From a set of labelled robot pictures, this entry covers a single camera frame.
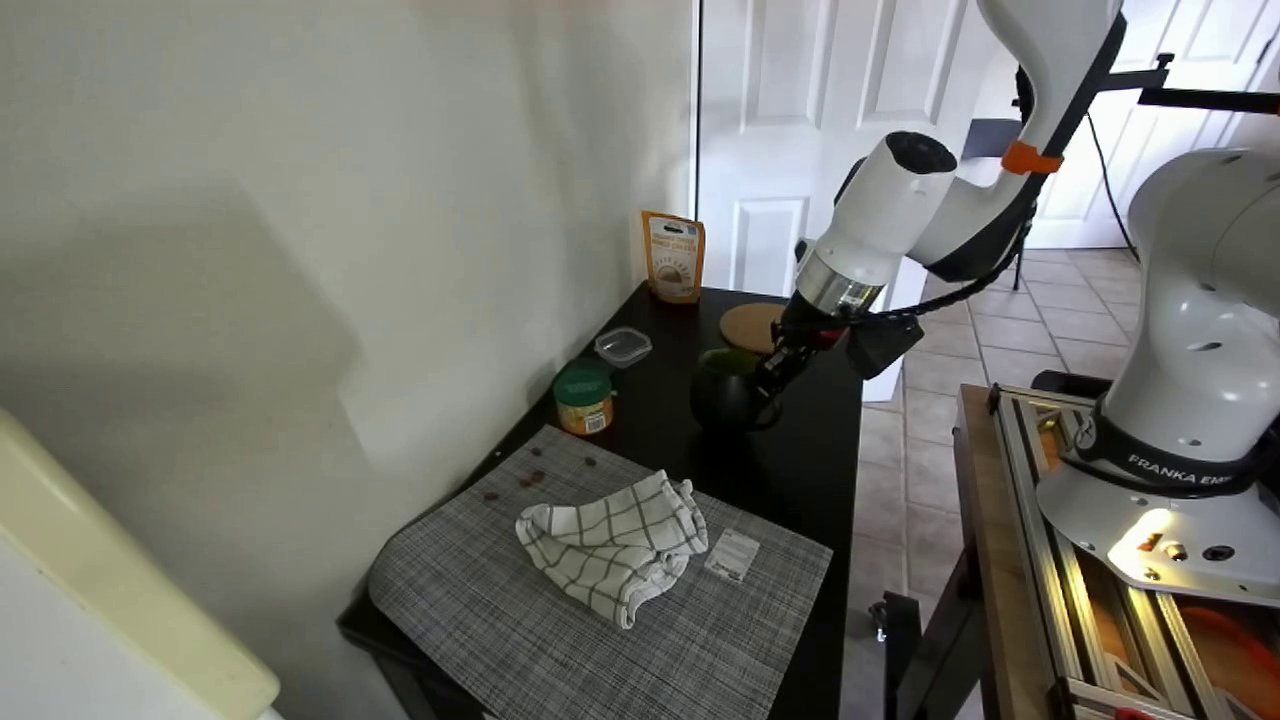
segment crumpled towel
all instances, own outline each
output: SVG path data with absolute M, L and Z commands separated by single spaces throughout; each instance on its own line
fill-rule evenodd
M 518 536 L 544 577 L 618 628 L 637 628 L 642 605 L 668 592 L 687 560 L 709 553 L 692 483 L 673 483 L 668 473 L 581 508 L 531 503 Z

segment white door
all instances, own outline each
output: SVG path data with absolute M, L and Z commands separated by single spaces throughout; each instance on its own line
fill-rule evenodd
M 788 296 L 883 131 L 962 152 L 993 49 L 971 0 L 703 0 L 703 285 Z
M 1259 60 L 1280 25 L 1280 0 L 1129 0 L 1129 35 L 1118 66 L 1151 66 L 1177 53 L 1168 86 L 1255 86 Z M 1093 119 L 1108 157 L 1121 212 L 1166 159 L 1228 142 L 1234 112 L 1150 107 L 1138 92 L 1105 92 Z M 1031 248 L 1121 242 L 1088 129 L 1070 142 L 1070 163 L 1045 184 Z

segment black cable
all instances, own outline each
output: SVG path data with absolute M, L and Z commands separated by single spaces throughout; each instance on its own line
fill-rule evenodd
M 1125 242 L 1129 242 L 1133 261 L 1143 261 L 1143 256 L 1138 250 L 1138 242 L 1133 242 L 1129 227 L 1125 227 L 1125 217 L 1121 217 L 1121 203 L 1118 203 L 1118 187 L 1112 187 L 1108 152 L 1105 152 L 1105 139 L 1095 137 L 1093 112 L 1084 112 L 1084 119 L 1088 119 L 1088 137 L 1093 137 L 1093 152 L 1095 152 L 1095 169 L 1102 169 L 1102 176 L 1105 176 L 1105 194 L 1108 194 L 1112 219 L 1118 219 L 1118 227 L 1121 227 L 1121 237 L 1125 237 Z

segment green jar lid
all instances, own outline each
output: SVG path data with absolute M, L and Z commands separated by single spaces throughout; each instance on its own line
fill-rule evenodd
M 578 359 L 555 375 L 553 396 L 555 403 L 567 403 L 567 406 L 600 403 L 605 396 L 614 396 L 610 368 L 592 359 Z

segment white wall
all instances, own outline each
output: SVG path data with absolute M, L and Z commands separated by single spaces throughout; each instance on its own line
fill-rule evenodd
M 398 714 L 338 614 L 683 207 L 687 14 L 0 4 L 0 403 L 287 714 Z

